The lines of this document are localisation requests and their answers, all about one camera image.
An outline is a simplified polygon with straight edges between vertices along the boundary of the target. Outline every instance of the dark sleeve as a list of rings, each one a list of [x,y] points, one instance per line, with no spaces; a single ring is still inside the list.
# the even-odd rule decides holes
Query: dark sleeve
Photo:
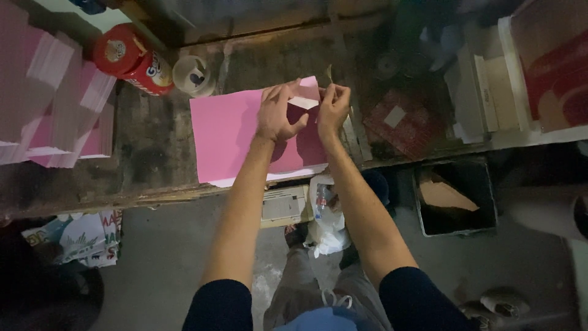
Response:
[[[231,279],[214,280],[194,295],[182,331],[252,331],[251,292]]]
[[[391,271],[379,294],[395,331],[477,329],[420,269]]]

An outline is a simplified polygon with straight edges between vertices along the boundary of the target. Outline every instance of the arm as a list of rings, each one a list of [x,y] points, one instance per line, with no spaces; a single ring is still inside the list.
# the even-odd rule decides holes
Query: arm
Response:
[[[339,129],[349,112],[348,87],[331,84],[319,113],[319,136],[345,215],[345,226],[355,244],[367,277],[376,289],[400,267],[418,267],[398,228],[339,140]]]
[[[292,138],[308,120],[305,114],[290,125],[286,118],[287,102],[293,97],[290,87],[298,84],[300,80],[265,89],[262,94],[258,129],[229,191],[200,286],[213,280],[232,279],[251,290],[255,241],[275,142]]]

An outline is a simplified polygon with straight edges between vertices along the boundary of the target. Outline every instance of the white shoe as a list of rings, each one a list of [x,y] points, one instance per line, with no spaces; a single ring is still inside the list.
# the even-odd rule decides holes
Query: white shoe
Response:
[[[502,317],[518,319],[531,310],[529,302],[512,287],[497,287],[482,293],[480,302]]]
[[[461,306],[459,310],[466,315],[467,319],[475,319],[480,323],[481,331],[492,331],[505,324],[505,321],[498,315],[493,314],[478,301],[469,301]]]

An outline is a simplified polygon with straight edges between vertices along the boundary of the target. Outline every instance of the forearm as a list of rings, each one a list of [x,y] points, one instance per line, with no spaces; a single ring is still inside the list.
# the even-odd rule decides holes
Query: forearm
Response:
[[[229,191],[201,285],[218,279],[234,279],[251,289],[255,242],[274,145],[271,140],[253,138]]]
[[[417,267],[386,208],[365,182],[339,138],[323,139],[331,175],[341,201],[345,226],[364,270],[378,288],[382,278],[403,266]]]

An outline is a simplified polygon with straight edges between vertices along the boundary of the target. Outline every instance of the red plastic container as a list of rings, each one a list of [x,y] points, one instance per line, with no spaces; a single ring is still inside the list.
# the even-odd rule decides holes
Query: red plastic container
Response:
[[[102,35],[93,56],[98,69],[151,95],[164,95],[173,89],[172,68],[131,23],[116,25]]]

